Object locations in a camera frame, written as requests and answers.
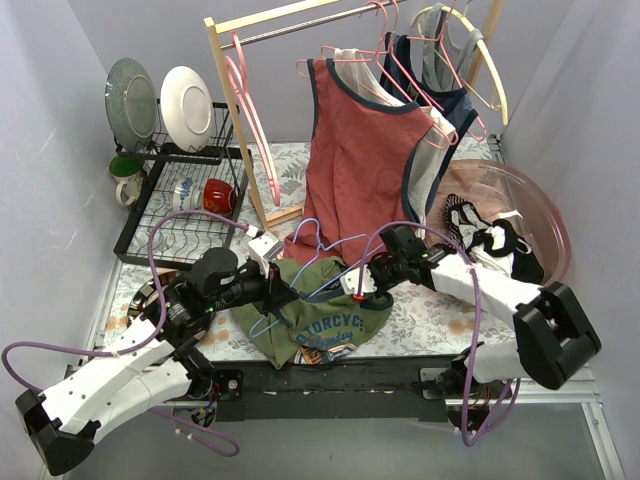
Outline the green tank top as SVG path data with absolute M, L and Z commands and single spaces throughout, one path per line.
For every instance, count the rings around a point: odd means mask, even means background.
M 389 293 L 361 302 L 344 294 L 337 276 L 347 266 L 338 257 L 321 258 L 306 268 L 294 259 L 276 264 L 300 298 L 268 316 L 252 304 L 233 308 L 231 315 L 277 369 L 288 362 L 333 363 L 371 340 L 391 315 Z

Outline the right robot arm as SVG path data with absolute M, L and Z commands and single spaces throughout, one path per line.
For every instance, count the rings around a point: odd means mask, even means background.
M 375 291 L 410 282 L 473 305 L 509 327 L 514 337 L 486 345 L 478 338 L 448 369 L 423 382 L 433 395 L 475 397 L 490 384 L 529 378 L 557 390 L 602 349 L 571 288 L 525 283 L 473 263 L 450 241 L 426 246 L 415 223 L 391 222 L 378 231 L 386 250 L 368 262 Z

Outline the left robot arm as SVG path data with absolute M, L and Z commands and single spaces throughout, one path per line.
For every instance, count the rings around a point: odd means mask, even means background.
M 167 400 L 215 399 L 220 387 L 197 349 L 214 315 L 251 304 L 274 313 L 298 292 L 274 262 L 238 262 L 216 247 L 191 270 L 161 286 L 157 299 L 131 321 L 110 350 L 40 392 L 15 401 L 27 435 L 48 472 L 61 475 L 82 463 L 111 431 Z

